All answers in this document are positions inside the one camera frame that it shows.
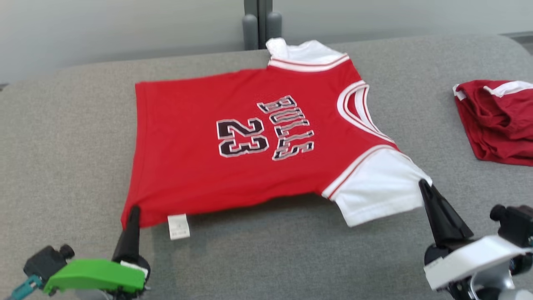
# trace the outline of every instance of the white stripe trim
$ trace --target white stripe trim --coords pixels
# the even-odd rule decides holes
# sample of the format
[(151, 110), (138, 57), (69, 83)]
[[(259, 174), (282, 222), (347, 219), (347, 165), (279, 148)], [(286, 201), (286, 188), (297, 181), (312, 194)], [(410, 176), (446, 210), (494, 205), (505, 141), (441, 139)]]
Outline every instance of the white stripe trim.
[(381, 132), (376, 132), (374, 130), (374, 128), (372, 127), (369, 127), (368, 125), (366, 125), (360, 118), (358, 118), (357, 116), (355, 116), (354, 114), (352, 114), (350, 112), (350, 110), (348, 109), (348, 103), (349, 103), (349, 96), (355, 92), (357, 92), (358, 90), (360, 90), (361, 88), (368, 88), (368, 84), (366, 84), (363, 80), (360, 80), (358, 82), (355, 82), (355, 83), (352, 83), (350, 84), (346, 89), (344, 89), (344, 91), (341, 92), (341, 94), (339, 95), (338, 99), (337, 99), (337, 110), (338, 112), (341, 114), (341, 116), (347, 120), (348, 122), (350, 122), (352, 125), (355, 125), (357, 128), (367, 132), (367, 133), (370, 133), (372, 135), (375, 135), (377, 137), (380, 137), (386, 141), (389, 141), (391, 143), (394, 143), (394, 141), (389, 138), (388, 136), (382, 134)]
[(297, 72), (322, 72), (322, 71), (333, 69), (336, 66), (348, 60), (350, 60), (348, 56), (343, 56), (341, 59), (338, 59), (332, 62), (331, 64), (327, 64), (327, 65), (314, 65), (314, 64), (298, 65), (299, 62), (296, 62), (296, 61), (292, 63), (289, 60), (280, 61), (280, 60), (272, 59), (268, 62), (268, 65), (272, 67), (277, 67), (277, 68), (297, 71)]
[(364, 160), (371, 157), (372, 154), (377, 153), (378, 150), (381, 149), (392, 149), (394, 151), (397, 151), (393, 147), (389, 145), (377, 145), (374, 146), (368, 150), (366, 150), (363, 154), (359, 155), (359, 157), (354, 160), (342, 173), (337, 177), (337, 179), (333, 180), (333, 182), (324, 189), (322, 192), (322, 196), (325, 198), (328, 198), (330, 200), (335, 200), (335, 197), (338, 195), (340, 186), (348, 179), (348, 177), (352, 176), (354, 172), (356, 171), (356, 168), (361, 166), (361, 163), (363, 163)]
[(374, 129), (374, 131), (386, 136), (384, 133), (382, 133), (374, 124), (372, 121), (372, 117), (370, 117), (370, 112), (368, 111), (367, 107), (367, 95), (368, 90), (370, 87), (366, 87), (363, 90), (357, 90), (355, 95), (355, 102), (356, 102), (356, 110), (359, 114), (359, 118), (361, 121), (363, 121), (369, 128)]
[(531, 90), (533, 89), (533, 84), (525, 81), (511, 81), (504, 83), (495, 89), (491, 89), (486, 85), (483, 89), (488, 91), (491, 95), (501, 98), (504, 95), (518, 93), (523, 90)]

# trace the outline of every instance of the gray fabric surface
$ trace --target gray fabric surface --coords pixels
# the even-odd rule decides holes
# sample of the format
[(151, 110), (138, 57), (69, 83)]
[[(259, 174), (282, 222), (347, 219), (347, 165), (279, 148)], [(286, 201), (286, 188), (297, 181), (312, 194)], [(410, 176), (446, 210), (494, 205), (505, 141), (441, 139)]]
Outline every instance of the gray fabric surface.
[[(475, 159), (451, 92), (473, 79), (533, 82), (523, 47), (483, 35), (332, 47), (370, 84), (378, 127), (432, 176), (477, 236), (496, 233), (494, 204), (533, 203), (531, 167)], [(253, 51), (111, 62), (1, 92), (0, 295), (25, 279), (25, 260), (47, 244), (69, 243), (78, 258), (111, 257), (135, 146), (135, 82), (261, 68), (268, 58)], [(348, 228), (334, 203), (301, 196), (189, 220), (186, 240), (170, 241), (166, 225), (142, 230), (149, 299), (450, 299), (425, 282), (432, 235), (422, 209)], [(515, 282), (532, 279), (533, 272)]]
[(526, 50), (529, 52), (529, 54), (533, 55), (533, 43), (524, 44), (522, 46), (524, 46), (524, 48), (526, 48)]

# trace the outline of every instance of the black screw knob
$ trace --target black screw knob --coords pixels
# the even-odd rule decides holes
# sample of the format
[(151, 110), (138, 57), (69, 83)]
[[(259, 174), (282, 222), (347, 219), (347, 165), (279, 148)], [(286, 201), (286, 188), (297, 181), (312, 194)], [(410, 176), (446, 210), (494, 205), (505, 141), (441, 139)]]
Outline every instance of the black screw knob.
[(501, 221), (505, 217), (507, 209), (505, 206), (498, 204), (490, 210), (490, 219), (493, 221)]
[(69, 245), (64, 244), (59, 248), (59, 254), (61, 254), (64, 259), (71, 259), (74, 257), (74, 250)]
[(58, 289), (57, 289), (57, 288), (52, 288), (52, 290), (50, 291), (50, 293), (48, 293), (48, 295), (49, 295), (50, 297), (52, 297), (52, 296), (55, 295), (55, 293), (57, 293), (57, 292), (58, 292)]

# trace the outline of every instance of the green robot part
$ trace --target green robot part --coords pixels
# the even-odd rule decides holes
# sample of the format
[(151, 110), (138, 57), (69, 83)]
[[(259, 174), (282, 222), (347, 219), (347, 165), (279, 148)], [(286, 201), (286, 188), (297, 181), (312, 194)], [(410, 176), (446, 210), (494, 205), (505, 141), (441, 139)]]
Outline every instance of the green robot part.
[(99, 289), (135, 294), (144, 289), (144, 273), (105, 259), (77, 259), (50, 277), (43, 292)]

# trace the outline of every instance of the robotic arm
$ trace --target robotic arm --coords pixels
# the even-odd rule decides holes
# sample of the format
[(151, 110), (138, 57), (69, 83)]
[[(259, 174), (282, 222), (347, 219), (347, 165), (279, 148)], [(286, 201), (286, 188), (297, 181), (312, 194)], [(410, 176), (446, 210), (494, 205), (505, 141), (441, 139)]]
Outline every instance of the robotic arm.
[[(425, 180), (419, 182), (435, 243), (424, 257), (426, 278), (434, 290), (449, 292), (454, 300), (533, 300), (515, 289), (513, 275), (533, 264), (533, 208), (495, 206), (490, 218), (500, 222), (498, 235), (473, 239), (474, 234), (448, 201)], [(142, 298), (150, 265), (139, 255), (140, 209), (134, 207), (111, 261), (76, 259), (64, 245), (47, 246), (27, 260), (28, 279), (6, 300), (22, 300), (40, 289), (53, 296), (76, 289), (81, 299), (133, 300)]]
[(495, 206), (490, 218), (500, 222), (498, 235), (475, 240), (434, 186), (425, 180), (419, 185), (435, 239), (424, 257), (431, 288), (446, 290), (455, 300), (533, 300), (512, 280), (533, 264), (533, 208)]
[(28, 279), (6, 300), (22, 300), (37, 289), (53, 296), (57, 291), (76, 289), (81, 299), (133, 300), (149, 290), (150, 265), (139, 255), (140, 209), (134, 207), (111, 261), (75, 259), (63, 245), (59, 251), (47, 246), (26, 261)]

